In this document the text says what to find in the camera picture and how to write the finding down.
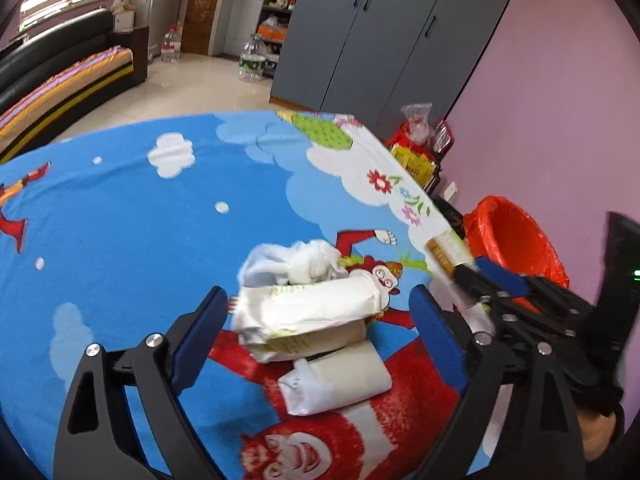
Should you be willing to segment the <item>person's right hand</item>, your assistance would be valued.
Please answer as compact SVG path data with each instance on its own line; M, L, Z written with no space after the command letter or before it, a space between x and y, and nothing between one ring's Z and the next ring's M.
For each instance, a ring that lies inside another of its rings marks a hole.
M608 448L612 440L616 415L604 416L600 413L578 408L577 419L582 433L582 448L587 462L597 460Z

